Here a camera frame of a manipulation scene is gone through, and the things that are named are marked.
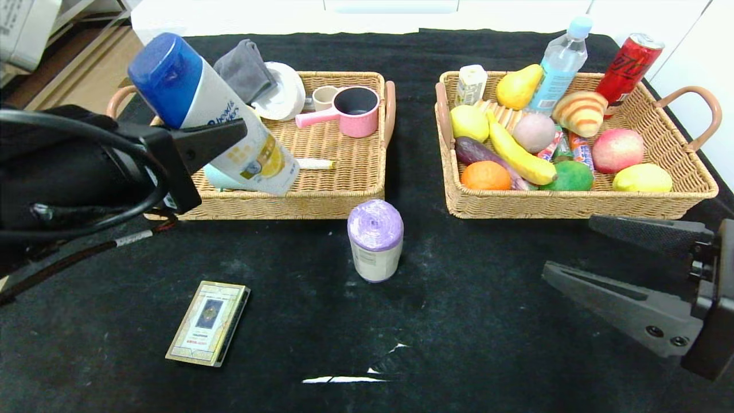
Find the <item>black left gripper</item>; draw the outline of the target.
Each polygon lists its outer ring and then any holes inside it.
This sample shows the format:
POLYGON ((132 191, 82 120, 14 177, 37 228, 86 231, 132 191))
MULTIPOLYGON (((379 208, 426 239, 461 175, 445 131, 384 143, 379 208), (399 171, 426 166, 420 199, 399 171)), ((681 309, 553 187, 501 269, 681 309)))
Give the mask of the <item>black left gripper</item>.
MULTIPOLYGON (((170 209, 188 212, 201 204, 192 175, 228 151, 247 135, 243 119, 197 127, 173 129, 115 122, 106 131, 136 143, 165 170, 163 182, 170 209)), ((80 141, 71 161, 68 188, 73 205, 133 207, 160 184, 144 164, 120 149, 93 141, 80 141)))

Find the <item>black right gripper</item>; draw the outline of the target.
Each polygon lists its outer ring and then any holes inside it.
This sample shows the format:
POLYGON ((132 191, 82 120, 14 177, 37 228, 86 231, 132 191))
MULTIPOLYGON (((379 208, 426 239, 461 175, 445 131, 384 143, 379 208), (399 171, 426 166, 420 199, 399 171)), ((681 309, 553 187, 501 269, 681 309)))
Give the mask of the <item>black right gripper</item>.
POLYGON ((543 280, 657 356, 686 354, 684 368, 718 380, 732 364, 732 220, 723 220, 715 235, 698 222, 613 215, 592 215, 589 227, 661 255, 690 253, 689 279, 698 282, 694 303, 551 261, 543 280))

